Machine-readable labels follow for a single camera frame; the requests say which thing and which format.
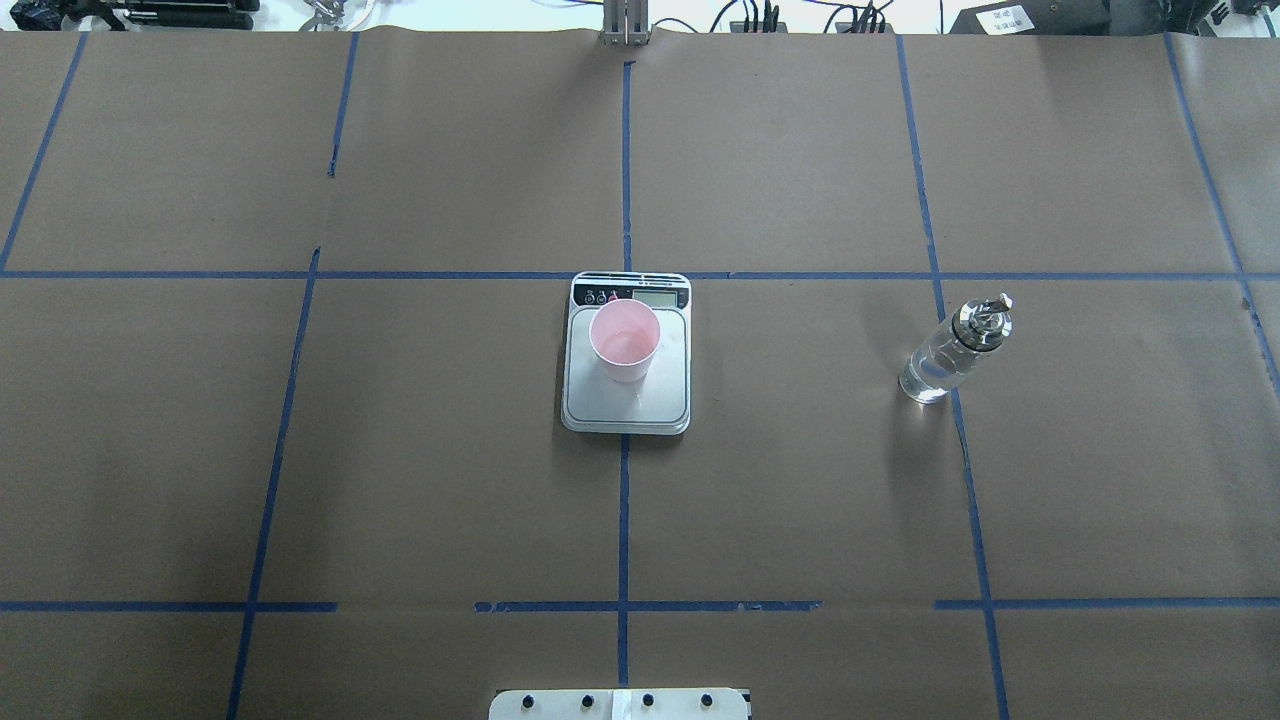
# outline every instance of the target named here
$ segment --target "metal bottle cap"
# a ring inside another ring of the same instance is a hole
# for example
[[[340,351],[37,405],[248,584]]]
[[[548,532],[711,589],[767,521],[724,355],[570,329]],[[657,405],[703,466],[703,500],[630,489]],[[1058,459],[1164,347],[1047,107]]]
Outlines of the metal bottle cap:
[[[951,332],[969,350],[996,350],[1014,332],[1012,306],[1014,299],[1004,292],[996,300],[970,300],[951,316]]]

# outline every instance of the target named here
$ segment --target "blue tape line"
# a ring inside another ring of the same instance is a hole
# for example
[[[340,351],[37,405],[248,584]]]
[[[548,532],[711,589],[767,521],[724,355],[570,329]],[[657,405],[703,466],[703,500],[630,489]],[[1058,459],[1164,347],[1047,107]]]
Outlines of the blue tape line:
[[[622,269],[631,272],[631,65],[622,63]]]
[[[626,612],[813,612],[820,600],[634,600]],[[618,612],[622,605],[613,601],[517,601],[477,602],[477,615],[493,612]]]
[[[937,246],[933,240],[933,218],[929,211],[929,197],[924,184],[924,161],[920,158],[920,140],[915,124],[915,109],[911,104],[911,81],[906,65],[906,45],[902,36],[893,36],[897,42],[897,65],[902,78],[902,102],[906,108],[906,129],[911,138],[911,160],[915,165],[915,187],[920,199],[920,219],[924,236],[928,240],[929,270],[933,279],[933,304],[938,322],[946,319],[946,302],[942,295],[942,270],[938,265]],[[982,592],[983,620],[987,626],[987,652],[991,657],[991,676],[996,689],[996,707],[1001,720],[1009,720],[1009,698],[1005,693],[1005,670],[1000,659],[1000,634],[996,630],[996,612],[991,605],[991,580],[987,575],[987,551],[982,539],[982,518],[978,514],[978,492],[973,482],[973,464],[969,455],[969,437],[965,433],[964,407],[959,391],[951,391],[951,407],[956,433],[960,436],[960,451],[964,455],[964,482],[969,493],[969,533],[973,539],[973,555],[978,566],[978,588]]]
[[[333,155],[329,158],[329,177],[338,172],[338,147],[342,146],[342,127],[347,123],[347,99],[351,97],[351,77],[356,72],[356,49],[360,47],[360,33],[351,33],[351,49],[347,50],[347,72],[342,78],[342,99],[338,100],[338,122],[333,127]]]
[[[253,615],[257,611],[257,596],[262,587],[262,568],[266,564],[266,546],[271,534],[271,518],[275,514],[275,495],[280,487],[280,470],[284,468],[284,441],[289,433],[293,395],[298,384],[298,365],[302,360],[302,341],[307,334],[307,320],[311,316],[311,299],[315,295],[316,268],[319,264],[320,249],[316,247],[311,254],[311,266],[307,269],[307,287],[302,293],[302,310],[298,313],[298,332],[293,338],[289,380],[284,387],[280,427],[275,433],[275,454],[271,457],[271,475],[266,483],[266,501],[262,506],[262,525],[257,533],[257,551],[253,555],[253,574],[248,583],[248,600],[244,602],[244,623],[241,628],[239,651],[236,653],[236,674],[232,679],[232,692],[227,701],[227,720],[236,720],[236,715],[239,712],[239,697],[244,685],[244,666],[248,662],[248,647],[253,637]]]
[[[1234,281],[1229,273],[938,273],[943,281],[1143,281],[1220,282]]]
[[[1280,597],[1068,597],[1043,600],[995,600],[996,610],[1158,610],[1280,607]],[[980,600],[940,600],[934,610],[982,610]]]
[[[631,602],[631,436],[618,442],[618,687],[630,682],[628,619]]]
[[[913,272],[704,272],[682,273],[691,281],[927,281],[932,273]]]
[[[1165,54],[1169,56],[1169,69],[1174,76],[1174,90],[1178,92],[1178,106],[1183,111],[1183,122],[1187,123],[1187,133],[1192,138],[1192,147],[1196,150],[1196,161],[1199,163],[1201,174],[1204,176],[1204,186],[1208,188],[1210,200],[1213,204],[1213,214],[1217,215],[1219,228],[1222,231],[1222,240],[1226,241],[1226,251],[1231,256],[1231,265],[1235,268],[1235,277],[1240,283],[1240,292],[1248,304],[1249,320],[1253,323],[1253,336],[1258,341],[1262,351],[1262,361],[1266,364],[1267,375],[1271,379],[1271,392],[1280,400],[1280,370],[1276,369],[1276,359],[1271,352],[1271,343],[1267,342],[1267,333],[1262,328],[1262,319],[1258,318],[1257,302],[1253,301],[1253,291],[1249,290],[1249,281],[1244,273],[1244,264],[1240,261],[1240,252],[1235,245],[1235,236],[1231,234],[1231,225],[1226,222],[1226,211],[1222,209],[1222,199],[1217,192],[1217,183],[1213,182],[1213,173],[1208,169],[1208,159],[1199,141],[1199,132],[1196,129],[1196,118],[1192,117],[1190,104],[1187,102],[1187,92],[1183,87],[1183,73],[1178,67],[1178,53],[1174,51],[1174,36],[1165,33]]]
[[[301,281],[298,270],[4,270],[4,278],[82,281],[82,279],[179,279],[179,281]]]
[[[573,272],[323,270],[323,281],[568,281]]]
[[[632,612],[813,612],[822,607],[820,600],[641,600],[632,601]]]
[[[568,281],[575,272],[557,270],[320,270],[323,281]],[[694,281],[931,281],[919,272],[736,272],[682,273]],[[942,281],[1140,281],[1140,282],[1235,282],[1230,273],[938,273]],[[229,279],[305,281],[306,270],[0,270],[13,279]],[[1280,273],[1247,273],[1252,282],[1276,282]]]
[[[902,104],[906,109],[906,132],[911,140],[911,164],[915,168],[915,193],[920,201],[920,220],[924,223],[924,240],[929,251],[929,273],[933,281],[933,300],[937,305],[938,322],[946,316],[942,302],[942,278],[938,268],[938,249],[933,242],[933,213],[929,211],[929,193],[924,187],[924,159],[920,156],[920,135],[915,126],[915,106],[911,102],[911,78],[906,69],[906,45],[901,35],[895,35],[897,42],[897,70],[902,79]]]
[[[9,234],[4,240],[4,249],[0,249],[0,270],[9,264],[9,254],[13,252],[13,243],[18,240],[18,228],[22,227],[22,217],[27,211],[27,202],[31,200],[31,191],[36,187],[36,178],[40,177],[40,168],[45,164],[45,154],[49,152],[49,143],[54,140],[54,128],[58,127],[58,118],[63,114],[63,105],[67,95],[72,90],[72,81],[76,79],[76,69],[79,68],[81,56],[84,55],[84,44],[88,42],[88,33],[79,33],[76,41],[76,53],[72,55],[72,64],[67,68],[67,77],[63,78],[63,88],[58,91],[58,101],[54,102],[54,111],[49,115],[49,124],[45,127],[45,137],[40,140],[40,149],[36,150],[36,159],[31,163],[31,173],[27,174],[27,184],[22,188],[18,199],[18,209],[13,214],[13,223],[9,224]]]
[[[10,601],[0,612],[243,612],[243,602]],[[337,602],[269,602],[259,612],[337,612]]]
[[[982,536],[982,515],[978,512],[978,489],[973,480],[973,459],[969,454],[969,434],[965,432],[964,406],[960,391],[951,391],[951,413],[955,416],[956,433],[960,436],[960,452],[964,456],[964,484],[969,493],[969,534],[973,538],[973,557],[978,565],[978,592],[982,594],[982,615],[987,628],[987,652],[991,656],[991,674],[996,684],[996,706],[1001,720],[1009,720],[1009,698],[1005,694],[1005,669],[1000,659],[1000,633],[996,629],[996,612],[991,600],[991,577],[987,573],[987,548]]]

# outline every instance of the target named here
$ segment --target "cup rim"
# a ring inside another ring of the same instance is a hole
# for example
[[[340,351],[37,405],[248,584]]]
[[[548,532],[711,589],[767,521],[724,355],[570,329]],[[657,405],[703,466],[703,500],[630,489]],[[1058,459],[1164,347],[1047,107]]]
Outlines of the cup rim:
[[[595,336],[594,333],[591,333],[591,329],[595,328],[595,320],[600,316],[600,310],[604,310],[613,302],[626,302],[626,304],[639,305],[645,310],[648,310],[649,315],[654,319],[654,322],[658,323],[658,340],[653,343],[653,350],[650,350],[648,355],[636,360],[635,363],[614,363],[613,360],[607,359],[603,354],[600,354],[600,350],[595,347]],[[653,360],[653,356],[658,354],[658,346],[662,345],[662,320],[658,319],[658,313],[648,304],[640,302],[639,300],[634,300],[631,297],[620,297],[617,300],[611,300],[604,305],[596,307],[595,314],[591,315],[591,322],[586,327],[586,340],[591,345],[591,352],[594,352],[595,356],[599,357],[600,360],[608,363],[609,365],[613,365],[614,368],[635,368],[636,365],[643,365],[644,363]]]

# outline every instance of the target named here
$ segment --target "white label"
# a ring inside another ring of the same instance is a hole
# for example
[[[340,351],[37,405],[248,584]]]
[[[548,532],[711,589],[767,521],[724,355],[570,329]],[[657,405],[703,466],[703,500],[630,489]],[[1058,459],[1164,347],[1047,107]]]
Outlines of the white label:
[[[982,29],[987,31],[987,35],[1010,35],[1036,28],[1021,5],[987,10],[986,13],[977,13],[975,17],[982,23]]]

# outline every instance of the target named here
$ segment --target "pink plastic cup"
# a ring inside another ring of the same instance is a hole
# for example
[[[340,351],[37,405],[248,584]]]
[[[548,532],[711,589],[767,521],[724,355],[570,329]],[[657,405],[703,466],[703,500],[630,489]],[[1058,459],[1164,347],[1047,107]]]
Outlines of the pink plastic cup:
[[[604,374],[620,383],[634,383],[649,372],[662,327],[652,307],[620,299],[595,311],[588,334]]]

